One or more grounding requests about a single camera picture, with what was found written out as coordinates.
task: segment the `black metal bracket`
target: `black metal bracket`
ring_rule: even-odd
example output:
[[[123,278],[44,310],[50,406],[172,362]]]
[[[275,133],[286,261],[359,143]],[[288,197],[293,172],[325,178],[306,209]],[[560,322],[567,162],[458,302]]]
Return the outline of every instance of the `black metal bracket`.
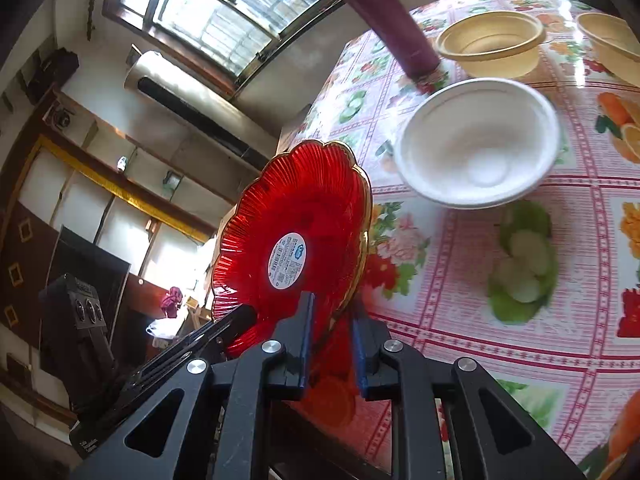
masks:
[[[107,439],[118,425],[133,414],[171,378],[189,359],[202,357],[209,363],[226,359],[224,349],[255,324],[255,310],[247,304],[238,306],[218,322],[208,322],[187,334],[131,374],[120,385],[117,397],[99,418],[79,416],[69,440],[85,458]]]
[[[238,327],[238,319],[246,321],[241,307],[220,321],[217,330],[191,334],[180,349],[160,360],[163,365],[150,362],[146,373],[158,386],[76,468],[72,478],[250,480],[265,476],[264,421],[269,402],[302,397],[313,305],[314,295],[303,292],[295,316],[276,325],[273,339],[249,348],[236,360],[211,364],[205,357],[208,346],[229,344],[238,335],[229,327]],[[202,346],[203,338],[209,342]],[[123,394],[133,392],[133,399],[139,399],[142,392],[135,384],[144,377],[135,374]],[[143,391],[148,394],[149,388]]]
[[[445,479],[437,398],[456,480],[584,480],[572,460],[478,362],[425,358],[392,339],[386,325],[369,318],[361,304],[352,307],[361,394],[366,400],[392,401],[392,478]],[[398,374],[395,383],[393,372]]]

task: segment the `tablecloth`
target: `tablecloth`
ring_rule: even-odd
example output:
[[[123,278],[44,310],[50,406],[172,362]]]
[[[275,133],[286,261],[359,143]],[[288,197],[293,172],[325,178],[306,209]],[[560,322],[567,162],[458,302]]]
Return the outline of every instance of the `tablecloth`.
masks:
[[[370,314],[430,358],[478,360],[597,478],[640,416],[640,89],[598,62],[575,23],[594,9],[578,0],[439,0],[412,16],[433,40],[496,9],[544,24],[540,62],[519,80],[553,103],[562,126],[555,167],[526,202],[448,210],[402,183],[396,135],[429,94],[468,76],[444,59],[416,86],[371,31],[345,46],[292,146],[342,140],[369,175],[376,253],[361,292]],[[506,257],[501,230],[538,213],[550,221],[557,283],[530,319],[514,320],[488,283]],[[389,469],[390,424],[389,402],[358,398],[349,424],[322,429]]]

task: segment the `gold rim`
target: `gold rim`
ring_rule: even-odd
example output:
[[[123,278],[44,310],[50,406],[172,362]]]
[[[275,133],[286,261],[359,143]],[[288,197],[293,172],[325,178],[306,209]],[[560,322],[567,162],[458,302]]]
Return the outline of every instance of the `gold rim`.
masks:
[[[369,252],[369,224],[371,223],[371,210],[372,210],[372,203],[373,203],[373,195],[372,195],[372,191],[371,191],[371,183],[369,181],[369,176],[367,175],[367,173],[358,165],[358,163],[356,161],[356,157],[353,154],[353,151],[351,151],[351,148],[346,143],[342,142],[341,140],[330,140],[329,142],[321,142],[320,140],[316,140],[316,139],[305,139],[305,140],[302,140],[302,142],[298,143],[291,150],[275,155],[267,163],[267,165],[262,169],[262,171],[260,172],[260,175],[258,176],[258,178],[256,178],[247,187],[244,188],[244,191],[242,192],[242,194],[240,195],[240,199],[238,200],[238,204],[236,205],[236,212],[229,218],[229,220],[226,222],[226,225],[222,229],[222,232],[220,233],[220,252],[218,253],[218,256],[216,257],[216,261],[213,264],[213,270],[211,272],[211,290],[212,291],[214,290],[213,279],[214,279],[214,276],[215,276],[215,273],[216,273],[216,267],[218,266],[218,262],[219,262],[220,258],[222,257],[222,253],[223,253],[222,240],[225,237],[227,227],[229,226],[229,224],[231,224],[231,222],[238,215],[238,212],[240,211],[240,205],[242,203],[242,200],[244,199],[245,194],[247,193],[247,191],[252,186],[254,186],[262,178],[264,173],[267,171],[267,169],[270,167],[270,165],[274,163],[274,161],[279,160],[280,158],[283,158],[283,157],[291,155],[293,152],[295,152],[297,149],[299,149],[300,146],[304,146],[304,145],[307,145],[307,144],[317,144],[321,148],[325,148],[326,146],[331,146],[331,145],[335,145],[335,146],[340,147],[340,149],[343,150],[343,152],[347,155],[347,157],[349,159],[349,162],[350,162],[350,165],[351,165],[351,169],[353,171],[355,171],[356,174],[360,177],[360,180],[362,181],[362,185],[364,186],[364,191],[365,191],[365,193],[364,193],[364,195],[365,195],[364,196],[365,213],[364,213],[364,218],[362,219],[362,224],[360,225],[360,255],[359,255],[359,258],[358,258],[358,263],[356,265],[356,271],[355,271],[355,274],[353,276],[353,279],[351,280],[351,284],[350,284],[349,288],[345,292],[344,297],[342,298],[342,301],[340,302],[340,305],[338,306],[338,308],[336,308],[332,312],[331,317],[329,318],[329,328],[327,329],[326,333],[323,336],[321,336],[320,339],[318,340],[318,342],[313,346],[314,351],[317,351],[318,349],[322,348],[322,346],[324,346],[324,344],[327,342],[329,334],[334,329],[335,321],[342,315],[342,313],[346,310],[347,305],[351,301],[351,298],[353,297],[353,295],[354,295],[354,293],[356,291],[356,288],[358,287],[358,284],[360,283],[360,279],[362,278],[362,274],[364,273],[364,267],[365,267],[365,263],[367,261],[367,253]],[[215,308],[216,294],[215,294],[215,292],[213,294],[214,294],[213,307]]]
[[[501,16],[510,16],[512,18],[529,22],[535,27],[534,34],[528,40],[525,40],[517,45],[509,46],[507,48],[500,48],[498,50],[491,50],[488,52],[479,52],[477,54],[462,54],[461,52],[451,52],[447,50],[446,47],[444,47],[444,43],[445,41],[447,41],[447,38],[459,28],[468,27],[472,22],[482,21],[492,16],[496,16],[497,14],[500,14]],[[526,52],[527,50],[531,50],[532,48],[538,46],[540,43],[545,41],[545,38],[545,27],[542,25],[542,22],[539,19],[533,16],[529,16],[524,12],[516,12],[515,10],[490,10],[489,12],[483,12],[482,14],[468,16],[466,18],[463,18],[459,22],[454,23],[453,25],[449,25],[449,27],[443,30],[438,36],[438,39],[436,40],[436,48],[438,49],[438,53],[442,57],[452,59],[454,61],[490,61],[493,59],[502,59],[504,57],[522,54],[523,52]]]
[[[610,41],[605,40],[601,36],[598,36],[594,32],[591,32],[582,23],[584,16],[586,16],[588,18],[591,17],[591,16],[597,16],[599,18],[605,18],[606,20],[609,20],[610,22],[616,22],[616,23],[618,23],[620,25],[624,24],[625,27],[629,28],[629,30],[630,30],[630,27],[629,27],[628,23],[625,20],[622,20],[621,18],[617,18],[615,16],[611,16],[610,14],[603,14],[602,12],[584,12],[584,13],[582,13],[580,16],[578,16],[576,18],[576,23],[578,24],[578,30],[580,30],[580,32],[582,32],[591,41],[594,41],[595,43],[602,44],[604,46],[608,46],[610,49],[615,50],[617,53],[622,54],[623,56],[628,57],[629,59],[631,59],[633,61],[640,61],[640,56],[638,56],[638,54],[635,54],[635,53],[631,52],[630,50],[627,50],[626,48],[622,48],[621,46],[613,44]]]

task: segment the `barcode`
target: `barcode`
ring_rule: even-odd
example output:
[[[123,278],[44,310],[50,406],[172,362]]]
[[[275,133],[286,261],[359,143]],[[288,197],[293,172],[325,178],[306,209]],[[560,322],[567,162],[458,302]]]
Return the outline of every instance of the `barcode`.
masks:
[[[296,262],[289,262],[289,267],[287,267],[287,276],[289,279],[293,278],[298,273],[300,267],[301,265]]]
[[[276,270],[276,267],[278,266],[278,263],[280,262],[280,257],[282,256],[282,251],[284,250],[284,246],[280,245],[277,249],[276,249],[276,255],[273,259],[273,261],[271,262],[271,267],[270,267],[270,271],[273,272],[274,270]]]

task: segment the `red cloth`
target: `red cloth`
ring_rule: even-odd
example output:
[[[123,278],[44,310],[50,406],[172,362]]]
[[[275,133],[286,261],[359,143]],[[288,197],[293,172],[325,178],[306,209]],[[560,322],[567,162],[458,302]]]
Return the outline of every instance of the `red cloth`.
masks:
[[[178,307],[181,303],[182,291],[178,287],[172,286],[172,288],[169,289],[169,292],[164,295],[164,298],[162,298],[160,308],[164,312],[165,316],[175,318],[178,317]]]

